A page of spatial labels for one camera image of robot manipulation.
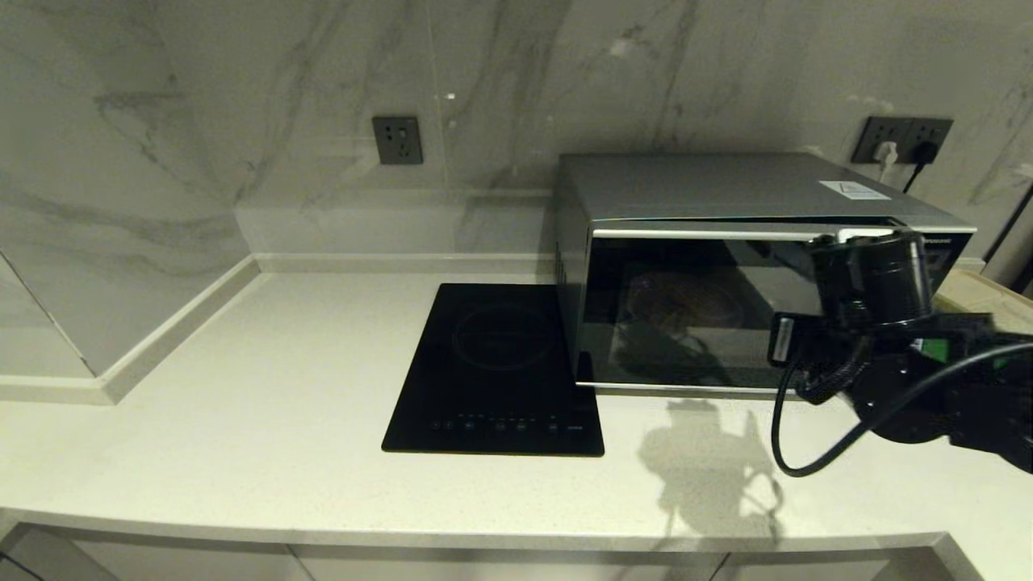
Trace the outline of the microwave door with dark glass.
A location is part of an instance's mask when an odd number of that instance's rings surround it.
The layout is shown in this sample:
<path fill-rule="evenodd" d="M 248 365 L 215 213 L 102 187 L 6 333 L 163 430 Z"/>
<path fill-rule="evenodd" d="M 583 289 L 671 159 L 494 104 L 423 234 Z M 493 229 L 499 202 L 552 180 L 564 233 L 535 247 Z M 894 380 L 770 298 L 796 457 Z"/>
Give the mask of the microwave door with dark glass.
<path fill-rule="evenodd" d="M 613 392 L 766 396 L 779 312 L 819 314 L 807 244 L 827 224 L 730 222 L 595 228 L 569 277 L 575 377 Z"/>

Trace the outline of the white paper sheet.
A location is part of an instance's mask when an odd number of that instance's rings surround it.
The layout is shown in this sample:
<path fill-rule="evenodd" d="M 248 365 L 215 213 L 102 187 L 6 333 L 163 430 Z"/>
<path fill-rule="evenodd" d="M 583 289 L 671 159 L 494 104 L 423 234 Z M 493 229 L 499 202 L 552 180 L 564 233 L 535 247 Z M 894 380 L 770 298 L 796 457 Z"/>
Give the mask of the white paper sheet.
<path fill-rule="evenodd" d="M 850 198 L 850 201 L 889 201 L 890 197 L 882 192 L 864 186 L 859 182 L 853 181 L 819 181 L 823 187 Z"/>

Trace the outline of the silver microwave oven body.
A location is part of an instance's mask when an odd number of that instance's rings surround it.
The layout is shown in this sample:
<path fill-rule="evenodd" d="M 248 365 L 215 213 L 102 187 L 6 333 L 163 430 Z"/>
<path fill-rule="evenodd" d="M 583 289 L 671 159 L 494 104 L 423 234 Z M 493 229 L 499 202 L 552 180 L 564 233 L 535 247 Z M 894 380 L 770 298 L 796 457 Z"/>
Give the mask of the silver microwave oven body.
<path fill-rule="evenodd" d="M 890 200 L 850 201 L 819 181 L 859 182 Z M 875 235 L 914 230 L 926 240 L 933 287 L 977 234 L 951 213 L 807 153 L 566 154 L 558 163 L 552 217 L 558 305 L 569 353 L 578 304 L 569 277 L 582 265 L 595 228 L 730 222 L 776 228 L 827 224 Z M 571 366 L 575 373 L 572 353 Z"/>

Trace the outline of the beige power strip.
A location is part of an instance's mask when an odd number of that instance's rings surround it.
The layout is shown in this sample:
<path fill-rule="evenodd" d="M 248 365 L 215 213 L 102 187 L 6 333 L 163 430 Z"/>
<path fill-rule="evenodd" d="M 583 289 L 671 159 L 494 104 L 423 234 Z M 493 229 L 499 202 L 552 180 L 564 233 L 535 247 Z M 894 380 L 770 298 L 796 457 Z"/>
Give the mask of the beige power strip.
<path fill-rule="evenodd" d="M 968 270 L 952 270 L 934 294 L 946 311 L 991 313 L 995 320 L 1033 326 L 1033 300 Z"/>

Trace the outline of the beige cabinet door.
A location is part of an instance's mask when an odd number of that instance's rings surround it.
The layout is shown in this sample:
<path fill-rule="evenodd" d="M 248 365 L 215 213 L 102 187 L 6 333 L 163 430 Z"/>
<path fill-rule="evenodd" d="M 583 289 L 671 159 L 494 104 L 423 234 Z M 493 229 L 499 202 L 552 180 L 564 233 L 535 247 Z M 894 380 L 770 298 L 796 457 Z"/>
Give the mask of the beige cabinet door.
<path fill-rule="evenodd" d="M 710 581 L 956 581 L 929 548 L 734 553 Z"/>
<path fill-rule="evenodd" d="M 713 581 L 726 553 L 289 545 L 310 581 Z"/>

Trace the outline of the black induction cooktop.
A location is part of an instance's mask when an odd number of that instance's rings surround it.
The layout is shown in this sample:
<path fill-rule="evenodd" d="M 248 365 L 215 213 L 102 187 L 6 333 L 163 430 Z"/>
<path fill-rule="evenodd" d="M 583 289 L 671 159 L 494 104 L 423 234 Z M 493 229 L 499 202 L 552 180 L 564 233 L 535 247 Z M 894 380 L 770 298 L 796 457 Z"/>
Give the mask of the black induction cooktop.
<path fill-rule="evenodd" d="M 556 286 L 441 284 L 381 449 L 604 456 L 596 396 L 575 383 Z"/>

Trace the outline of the grey double wall outlet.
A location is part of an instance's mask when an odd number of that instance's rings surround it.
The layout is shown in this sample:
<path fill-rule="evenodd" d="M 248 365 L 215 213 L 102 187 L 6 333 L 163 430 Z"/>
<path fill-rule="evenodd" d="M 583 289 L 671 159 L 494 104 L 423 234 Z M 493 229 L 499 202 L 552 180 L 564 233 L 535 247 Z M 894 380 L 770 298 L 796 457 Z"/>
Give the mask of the grey double wall outlet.
<path fill-rule="evenodd" d="M 949 118 L 918 118 L 903 117 L 903 115 L 871 115 L 864 122 L 851 163 L 876 163 L 873 159 L 875 148 L 881 142 L 893 140 L 897 142 L 899 158 L 896 163 L 914 165 L 912 150 L 916 144 L 929 140 L 940 144 L 940 152 L 944 142 L 951 132 L 953 120 Z"/>

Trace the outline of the grey single wall outlet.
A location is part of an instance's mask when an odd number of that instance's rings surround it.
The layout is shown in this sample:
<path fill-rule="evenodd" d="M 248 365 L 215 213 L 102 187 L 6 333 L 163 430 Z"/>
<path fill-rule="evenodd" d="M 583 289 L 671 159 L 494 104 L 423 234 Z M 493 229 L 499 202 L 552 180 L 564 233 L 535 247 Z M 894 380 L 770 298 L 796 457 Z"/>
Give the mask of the grey single wall outlet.
<path fill-rule="evenodd" d="M 422 165 L 422 143 L 417 117 L 376 115 L 371 121 L 380 165 Z"/>

